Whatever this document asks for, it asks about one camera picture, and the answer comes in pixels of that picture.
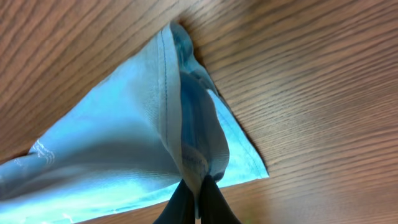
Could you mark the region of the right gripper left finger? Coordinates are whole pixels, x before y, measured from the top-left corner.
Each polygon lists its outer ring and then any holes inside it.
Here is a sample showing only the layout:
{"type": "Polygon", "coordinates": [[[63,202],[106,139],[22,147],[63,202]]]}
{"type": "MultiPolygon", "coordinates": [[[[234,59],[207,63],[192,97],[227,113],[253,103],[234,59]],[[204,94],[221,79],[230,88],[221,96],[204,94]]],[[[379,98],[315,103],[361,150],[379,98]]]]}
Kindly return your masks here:
{"type": "Polygon", "coordinates": [[[154,224],[194,224],[195,201],[192,191],[181,180],[154,224]]]}

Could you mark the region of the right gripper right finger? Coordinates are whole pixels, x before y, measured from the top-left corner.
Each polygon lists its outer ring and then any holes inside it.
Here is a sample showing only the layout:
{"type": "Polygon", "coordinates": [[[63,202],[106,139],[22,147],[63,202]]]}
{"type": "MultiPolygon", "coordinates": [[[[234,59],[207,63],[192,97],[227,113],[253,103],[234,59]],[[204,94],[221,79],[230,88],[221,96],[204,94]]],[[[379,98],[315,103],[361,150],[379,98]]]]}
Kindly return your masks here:
{"type": "Polygon", "coordinates": [[[198,208],[201,224],[241,224],[210,175],[201,185],[198,208]]]}

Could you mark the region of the light blue printed t-shirt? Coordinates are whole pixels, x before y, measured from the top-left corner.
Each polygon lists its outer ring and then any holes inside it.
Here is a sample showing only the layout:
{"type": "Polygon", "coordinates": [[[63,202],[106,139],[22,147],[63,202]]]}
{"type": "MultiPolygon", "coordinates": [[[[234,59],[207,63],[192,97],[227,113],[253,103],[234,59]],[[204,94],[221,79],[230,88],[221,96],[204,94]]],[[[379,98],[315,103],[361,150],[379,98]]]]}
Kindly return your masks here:
{"type": "Polygon", "coordinates": [[[267,169],[171,22],[97,84],[30,148],[1,166],[2,223],[78,223],[168,200],[184,180],[197,197],[267,169]]]}

